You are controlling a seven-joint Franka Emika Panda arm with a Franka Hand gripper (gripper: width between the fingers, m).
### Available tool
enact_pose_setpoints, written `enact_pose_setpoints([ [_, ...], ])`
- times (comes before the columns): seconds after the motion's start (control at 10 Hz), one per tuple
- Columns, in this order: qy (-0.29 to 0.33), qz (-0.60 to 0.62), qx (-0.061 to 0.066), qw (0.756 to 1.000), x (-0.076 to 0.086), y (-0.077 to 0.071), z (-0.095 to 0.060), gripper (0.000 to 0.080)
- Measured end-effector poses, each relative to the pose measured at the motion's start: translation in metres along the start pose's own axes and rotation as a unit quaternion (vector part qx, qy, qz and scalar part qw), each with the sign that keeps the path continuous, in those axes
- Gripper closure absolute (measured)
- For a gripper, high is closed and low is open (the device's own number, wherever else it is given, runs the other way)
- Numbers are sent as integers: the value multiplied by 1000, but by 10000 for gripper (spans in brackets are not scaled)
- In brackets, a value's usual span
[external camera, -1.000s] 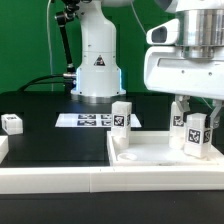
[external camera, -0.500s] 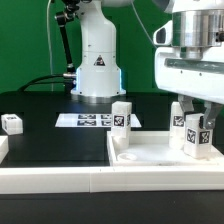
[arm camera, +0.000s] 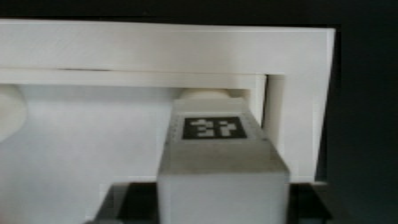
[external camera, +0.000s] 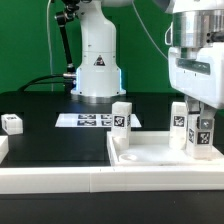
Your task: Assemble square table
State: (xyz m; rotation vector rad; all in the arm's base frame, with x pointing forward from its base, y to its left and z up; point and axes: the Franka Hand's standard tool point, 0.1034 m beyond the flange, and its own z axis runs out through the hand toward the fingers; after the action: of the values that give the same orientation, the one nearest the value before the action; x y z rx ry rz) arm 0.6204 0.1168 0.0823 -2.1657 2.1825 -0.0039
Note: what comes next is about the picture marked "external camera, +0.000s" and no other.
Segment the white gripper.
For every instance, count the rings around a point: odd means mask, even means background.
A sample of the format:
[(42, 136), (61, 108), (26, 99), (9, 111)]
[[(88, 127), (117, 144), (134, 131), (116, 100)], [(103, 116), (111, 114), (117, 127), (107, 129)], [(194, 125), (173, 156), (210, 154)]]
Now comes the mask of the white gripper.
[(180, 56), (177, 47), (169, 49), (170, 84), (186, 95), (189, 115), (200, 113), (199, 127), (211, 130), (216, 109), (224, 109), (224, 46), (201, 48), (195, 60)]

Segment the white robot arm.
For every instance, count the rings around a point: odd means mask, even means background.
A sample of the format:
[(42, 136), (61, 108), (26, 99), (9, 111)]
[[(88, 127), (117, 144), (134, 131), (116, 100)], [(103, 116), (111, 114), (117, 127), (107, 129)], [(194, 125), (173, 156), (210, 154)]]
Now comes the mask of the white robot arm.
[[(224, 109), (224, 0), (153, 0), (172, 15), (168, 68), (171, 86), (199, 103), (200, 119)], [(116, 28), (104, 7), (134, 0), (80, 0), (82, 63), (72, 93), (92, 102), (123, 94), (116, 64)]]

